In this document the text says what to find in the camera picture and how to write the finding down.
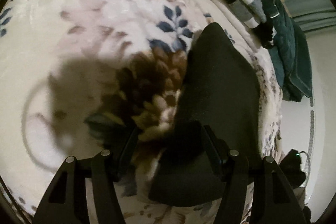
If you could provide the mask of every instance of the cable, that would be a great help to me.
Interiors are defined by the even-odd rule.
[[[28,218],[24,215],[21,207],[16,203],[16,200],[13,198],[13,196],[11,195],[10,191],[8,190],[5,182],[3,181],[1,175],[0,175],[0,185],[3,187],[3,189],[5,190],[6,194],[8,195],[9,199],[11,200],[11,202],[13,203],[15,209],[17,210],[17,212],[19,213],[19,215],[21,216],[21,218],[23,219],[25,224],[30,224]]]
[[[307,184],[308,184],[308,180],[309,180],[309,177],[310,177],[310,157],[308,155],[308,153],[306,151],[301,151],[299,154],[305,154],[306,157],[307,157],[307,161],[308,161],[308,174],[307,174],[307,177],[306,177],[306,180],[305,180],[305,184],[304,184],[304,187],[306,188],[307,187]]]

